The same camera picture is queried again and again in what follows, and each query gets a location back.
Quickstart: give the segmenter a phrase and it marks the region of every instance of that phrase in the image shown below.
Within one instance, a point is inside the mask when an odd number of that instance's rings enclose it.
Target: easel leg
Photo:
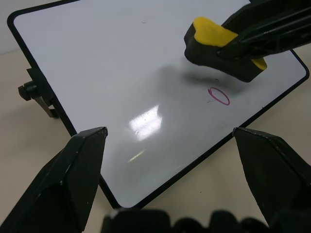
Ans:
[[[35,98],[34,100],[41,106],[41,108],[43,108],[43,110],[49,115],[49,117],[58,117],[55,109],[50,109],[41,97]]]

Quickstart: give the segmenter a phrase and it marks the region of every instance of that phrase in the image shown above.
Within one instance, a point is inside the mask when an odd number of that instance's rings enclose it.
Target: whiteboard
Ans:
[[[266,57],[251,83],[186,60],[197,16],[222,24],[245,4],[80,0],[15,18],[76,131],[108,128],[101,174],[120,206],[138,204],[306,76],[291,52]]]

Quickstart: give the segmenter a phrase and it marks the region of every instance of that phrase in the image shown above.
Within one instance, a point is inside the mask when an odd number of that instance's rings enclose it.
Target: whiteboard black frame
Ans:
[[[11,33],[13,34],[13,37],[17,41],[19,47],[21,48],[22,52],[24,53],[27,61],[29,62],[30,66],[32,68],[39,68],[37,62],[33,58],[32,54],[28,50],[25,42],[23,41],[22,37],[20,36],[19,32],[17,31],[16,27],[14,26],[14,19],[19,16],[26,13],[31,13],[34,11],[39,11],[63,4],[68,4],[71,2],[75,2],[79,0],[61,0],[57,2],[52,2],[40,6],[35,6],[31,8],[26,8],[22,10],[15,11],[11,13],[11,15],[7,19],[7,25],[9,29],[11,30]],[[254,120],[256,120],[259,116],[261,116],[263,113],[265,113],[267,110],[269,110],[273,105],[275,105],[277,102],[279,102],[281,99],[283,99],[286,95],[288,95],[290,92],[292,92],[294,89],[296,89],[299,85],[301,85],[305,80],[309,78],[309,70],[307,66],[302,62],[302,60],[298,57],[298,55],[291,50],[295,58],[300,62],[300,64],[303,66],[303,68],[306,71],[306,76],[303,77],[301,80],[299,80],[295,85],[287,89],[285,92],[283,92],[280,96],[278,96],[276,99],[274,99],[272,102],[270,102],[268,105],[266,105],[264,108],[262,108],[259,112],[257,112],[255,115],[253,115],[251,118],[249,118],[246,122],[244,122],[240,127],[246,127],[250,123],[252,123]],[[69,134],[71,136],[77,134],[73,124],[71,123],[70,119],[66,115],[66,112],[64,111],[61,103],[59,102],[57,96],[53,93],[53,99],[51,100],[51,104],[54,106],[56,112],[58,113],[60,119],[63,121],[66,129],[68,130]],[[195,168],[197,165],[199,165],[202,161],[204,161],[206,158],[208,158],[211,154],[213,154],[216,150],[218,150],[221,146],[223,146],[226,142],[228,142],[232,138],[232,134],[227,135],[225,138],[223,138],[221,141],[219,141],[216,145],[214,145],[212,148],[210,148],[208,151],[206,151],[204,154],[202,154],[199,158],[197,158],[195,161],[190,163],[187,167],[185,167],[183,170],[181,170],[179,173],[177,173],[175,176],[170,178],[168,181],[166,181],[164,184],[162,184],[158,189],[156,189],[154,192],[146,196],[143,200],[141,200],[139,203],[137,203],[133,208],[142,208],[146,204],[148,204],[150,201],[152,201],[154,198],[156,198],[158,195],[160,195],[162,192],[164,192],[167,188],[169,188],[172,184],[174,184],[176,181],[178,181],[180,178],[182,178],[184,175],[186,175],[189,171],[191,171],[193,168]],[[108,185],[106,184],[105,180],[103,179],[102,175],[100,178],[99,186],[101,187],[102,191],[106,195],[109,203],[113,208],[123,208],[119,205],[115,197],[113,196],[112,192],[110,191]]]

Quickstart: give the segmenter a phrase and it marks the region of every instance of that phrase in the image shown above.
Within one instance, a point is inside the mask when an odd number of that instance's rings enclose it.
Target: white wall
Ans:
[[[17,10],[38,6],[55,0],[0,0],[0,54],[19,49],[6,20]]]

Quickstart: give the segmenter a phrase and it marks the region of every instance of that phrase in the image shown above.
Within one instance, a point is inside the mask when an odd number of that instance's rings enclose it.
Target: beige table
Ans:
[[[296,52],[311,68],[311,46]],[[69,140],[61,120],[48,118],[34,101],[25,102],[19,97],[17,87],[30,81],[27,68],[29,64],[19,50],[0,56],[0,222],[38,171]],[[283,137],[309,164],[310,90],[309,79],[249,126]],[[146,208],[167,211],[172,222],[190,216],[205,226],[216,209],[227,209],[239,219],[252,216],[264,220],[247,186],[234,139]],[[109,211],[111,207],[99,188],[85,232],[100,232]]]

